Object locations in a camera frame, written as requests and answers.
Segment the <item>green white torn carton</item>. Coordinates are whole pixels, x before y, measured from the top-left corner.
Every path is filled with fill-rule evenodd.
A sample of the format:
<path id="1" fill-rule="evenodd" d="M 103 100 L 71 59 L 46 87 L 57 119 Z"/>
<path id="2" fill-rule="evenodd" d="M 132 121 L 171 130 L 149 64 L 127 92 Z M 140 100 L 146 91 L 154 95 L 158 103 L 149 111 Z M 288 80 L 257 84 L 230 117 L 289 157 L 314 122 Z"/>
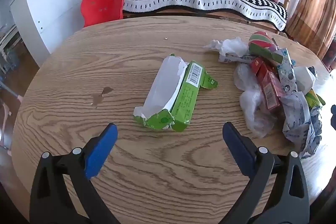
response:
<path id="1" fill-rule="evenodd" d="M 217 87 L 204 66 L 171 54 L 163 60 L 144 104 L 134 108 L 134 119 L 152 130 L 183 132 L 190 124 L 199 90 Z"/>

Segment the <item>red plastic chair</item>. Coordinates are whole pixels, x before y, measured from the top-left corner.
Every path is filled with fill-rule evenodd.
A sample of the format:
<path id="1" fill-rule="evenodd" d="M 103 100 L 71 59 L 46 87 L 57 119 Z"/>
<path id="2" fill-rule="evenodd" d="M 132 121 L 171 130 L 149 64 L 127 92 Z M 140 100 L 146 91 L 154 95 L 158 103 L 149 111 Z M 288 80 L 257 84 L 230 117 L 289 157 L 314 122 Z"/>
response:
<path id="1" fill-rule="evenodd" d="M 84 27 L 123 19 L 123 0 L 81 0 Z"/>

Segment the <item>white cabinet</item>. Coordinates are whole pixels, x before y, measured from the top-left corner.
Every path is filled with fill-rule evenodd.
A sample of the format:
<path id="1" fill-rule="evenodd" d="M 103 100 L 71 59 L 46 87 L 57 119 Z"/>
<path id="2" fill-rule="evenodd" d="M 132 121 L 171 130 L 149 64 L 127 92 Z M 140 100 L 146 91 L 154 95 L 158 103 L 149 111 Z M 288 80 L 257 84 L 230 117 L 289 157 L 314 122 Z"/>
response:
<path id="1" fill-rule="evenodd" d="M 10 11 L 27 50 L 38 66 L 81 30 L 81 0 L 12 0 Z"/>

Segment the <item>clear plastic bag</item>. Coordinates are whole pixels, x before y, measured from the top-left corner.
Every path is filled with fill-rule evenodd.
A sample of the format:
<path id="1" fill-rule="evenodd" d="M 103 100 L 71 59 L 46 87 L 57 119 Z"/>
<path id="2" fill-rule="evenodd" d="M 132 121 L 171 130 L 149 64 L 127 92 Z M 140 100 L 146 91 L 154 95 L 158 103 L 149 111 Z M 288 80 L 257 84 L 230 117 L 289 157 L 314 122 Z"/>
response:
<path id="1" fill-rule="evenodd" d="M 237 65 L 234 84 L 237 89 L 243 91 L 239 102 L 247 128 L 257 137 L 265 137 L 273 129 L 276 117 L 266 108 L 264 93 L 249 65 Z"/>

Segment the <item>brown curtain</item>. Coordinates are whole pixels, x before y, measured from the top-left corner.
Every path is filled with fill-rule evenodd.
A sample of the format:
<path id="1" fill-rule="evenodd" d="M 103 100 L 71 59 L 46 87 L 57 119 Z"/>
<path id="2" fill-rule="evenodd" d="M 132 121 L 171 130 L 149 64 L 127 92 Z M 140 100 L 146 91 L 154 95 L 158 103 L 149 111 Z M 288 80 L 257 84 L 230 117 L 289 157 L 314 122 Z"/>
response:
<path id="1" fill-rule="evenodd" d="M 299 0 L 285 31 L 323 59 L 335 36 L 335 0 Z"/>

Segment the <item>blue white bag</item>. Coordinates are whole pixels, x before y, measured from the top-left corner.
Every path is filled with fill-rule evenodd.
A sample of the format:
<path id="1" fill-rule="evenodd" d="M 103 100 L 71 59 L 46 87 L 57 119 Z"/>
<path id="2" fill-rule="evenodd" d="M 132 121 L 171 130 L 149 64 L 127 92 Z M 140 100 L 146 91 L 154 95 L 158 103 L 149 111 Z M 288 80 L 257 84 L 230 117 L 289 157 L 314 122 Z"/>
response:
<path id="1" fill-rule="evenodd" d="M 309 108 L 302 92 L 281 97 L 280 101 L 285 113 L 282 132 L 301 159 L 312 157 L 322 140 L 321 108 Z"/>

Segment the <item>white tissue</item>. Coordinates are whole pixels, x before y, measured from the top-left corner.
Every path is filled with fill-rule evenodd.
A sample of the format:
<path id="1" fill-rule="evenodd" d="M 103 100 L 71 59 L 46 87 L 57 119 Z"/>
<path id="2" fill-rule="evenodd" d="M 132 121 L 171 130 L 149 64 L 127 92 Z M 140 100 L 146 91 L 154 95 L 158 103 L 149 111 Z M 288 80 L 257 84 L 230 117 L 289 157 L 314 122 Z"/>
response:
<path id="1" fill-rule="evenodd" d="M 207 50 L 217 51 L 220 55 L 232 55 L 242 57 L 248 52 L 248 44 L 240 37 L 225 40 L 212 40 L 208 45 L 203 46 Z"/>

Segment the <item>red green striped wrapper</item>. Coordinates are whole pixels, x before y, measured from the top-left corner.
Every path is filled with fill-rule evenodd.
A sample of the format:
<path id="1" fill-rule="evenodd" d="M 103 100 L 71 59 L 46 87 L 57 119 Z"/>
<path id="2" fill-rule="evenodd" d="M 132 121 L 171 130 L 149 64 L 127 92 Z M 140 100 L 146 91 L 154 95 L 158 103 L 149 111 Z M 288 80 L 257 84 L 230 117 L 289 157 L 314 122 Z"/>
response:
<path id="1" fill-rule="evenodd" d="M 257 31 L 249 38 L 249 44 L 253 43 L 263 48 L 276 48 L 272 38 L 264 31 Z"/>

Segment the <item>blue white patterned wrapper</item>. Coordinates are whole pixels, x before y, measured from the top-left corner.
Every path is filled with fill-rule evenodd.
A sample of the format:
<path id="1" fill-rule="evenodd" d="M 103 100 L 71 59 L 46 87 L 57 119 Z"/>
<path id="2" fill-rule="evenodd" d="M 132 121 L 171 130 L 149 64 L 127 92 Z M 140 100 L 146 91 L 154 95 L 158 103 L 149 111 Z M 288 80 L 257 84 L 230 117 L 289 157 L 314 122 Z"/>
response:
<path id="1" fill-rule="evenodd" d="M 281 48 L 277 50 L 276 53 L 282 56 L 282 63 L 277 65 L 277 71 L 282 90 L 285 94 L 292 94 L 297 92 L 297 82 L 288 49 Z"/>

